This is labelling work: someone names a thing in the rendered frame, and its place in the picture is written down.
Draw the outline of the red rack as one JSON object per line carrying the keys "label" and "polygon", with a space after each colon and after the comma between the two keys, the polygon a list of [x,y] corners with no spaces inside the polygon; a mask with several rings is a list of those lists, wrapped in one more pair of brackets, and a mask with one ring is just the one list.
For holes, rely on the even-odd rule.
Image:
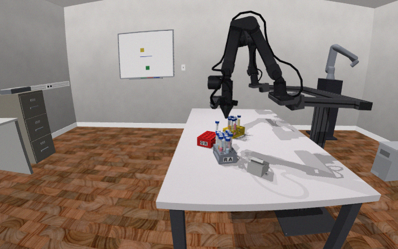
{"label": "red rack", "polygon": [[215,132],[206,131],[197,137],[197,146],[211,148],[216,143]]}

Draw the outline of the yellow tube rack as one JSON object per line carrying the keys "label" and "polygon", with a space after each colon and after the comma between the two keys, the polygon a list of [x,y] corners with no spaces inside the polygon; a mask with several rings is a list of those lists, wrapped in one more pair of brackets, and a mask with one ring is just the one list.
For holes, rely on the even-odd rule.
{"label": "yellow tube rack", "polygon": [[[225,132],[225,130],[227,130],[228,129],[228,127],[225,127],[225,128],[223,128],[223,132]],[[231,133],[233,133],[233,139],[234,138],[236,138],[236,137],[239,137],[239,136],[241,136],[241,135],[244,135],[244,132],[245,132],[245,127],[242,127],[242,126],[237,126],[236,125],[236,130],[234,130],[234,131],[232,131],[232,130],[230,130],[231,131]],[[238,132],[239,131],[239,132]],[[234,133],[236,132],[236,134],[234,135]]]}

